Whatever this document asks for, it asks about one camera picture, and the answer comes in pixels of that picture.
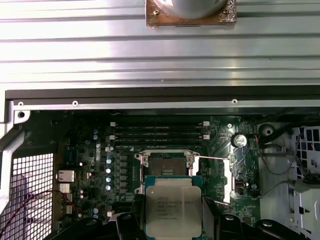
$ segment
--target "motherboard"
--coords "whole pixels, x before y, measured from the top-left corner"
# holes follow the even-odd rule
[[[202,195],[223,213],[249,225],[260,219],[253,117],[93,113],[75,119],[57,180],[82,213],[66,206],[61,223],[84,217],[107,223],[128,212],[135,194],[145,194],[147,176],[197,176]],[[244,136],[245,145],[237,147],[235,137]]]

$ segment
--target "perforated metal mesh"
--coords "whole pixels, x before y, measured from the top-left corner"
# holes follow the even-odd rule
[[[13,160],[10,202],[1,215],[1,229],[26,199],[53,189],[54,155]],[[53,194],[30,200],[11,221],[1,240],[42,240],[51,232]]]

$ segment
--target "red wire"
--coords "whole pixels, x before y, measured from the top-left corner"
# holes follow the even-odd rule
[[[11,221],[15,218],[15,216],[19,213],[19,211],[25,206],[27,205],[27,203],[34,199],[36,196],[39,196],[41,194],[44,194],[44,193],[60,193],[62,195],[62,197],[75,209],[77,210],[79,213],[83,213],[82,210],[80,210],[73,202],[71,202],[64,193],[62,193],[61,191],[59,190],[46,190],[46,191],[42,191],[42,192],[39,192],[31,197],[29,197],[27,200],[24,201],[24,203],[14,212],[14,214],[10,217],[10,219],[6,222],[6,224],[4,225],[3,229],[1,230],[1,233],[0,233],[0,238],[2,238],[2,236],[4,235],[7,227],[9,227],[11,225]]]
[[[258,143],[259,139],[258,139],[257,135],[254,134],[254,137],[255,137],[256,142]]]

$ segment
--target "green circuit board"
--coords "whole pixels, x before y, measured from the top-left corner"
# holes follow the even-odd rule
[[[84,211],[82,217],[95,217],[106,223],[108,212],[127,212],[139,191],[141,163],[135,158],[139,152],[180,149],[201,156],[230,158],[230,163],[237,161],[232,171],[245,186],[227,204],[218,206],[224,213],[240,216],[252,225],[260,219],[260,201],[255,197],[259,194],[258,151],[253,138],[248,139],[245,148],[233,149],[230,142],[234,133],[253,134],[256,127],[254,118],[239,116],[83,114],[77,116],[68,134],[69,145],[65,146],[61,169],[76,171],[71,192],[73,201]],[[163,159],[178,163],[183,157],[166,151],[152,155],[153,163]],[[230,185],[231,179],[225,176],[224,161],[201,158],[199,165],[202,193],[218,202],[225,201],[225,185]],[[171,171],[166,169],[163,175],[170,175]],[[146,176],[159,173],[151,167],[143,171]],[[81,190],[87,194],[81,196]]]

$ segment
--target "chipset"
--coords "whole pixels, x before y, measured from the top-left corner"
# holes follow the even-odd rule
[[[202,190],[191,178],[156,178],[145,196],[148,237],[191,239],[202,235]]]

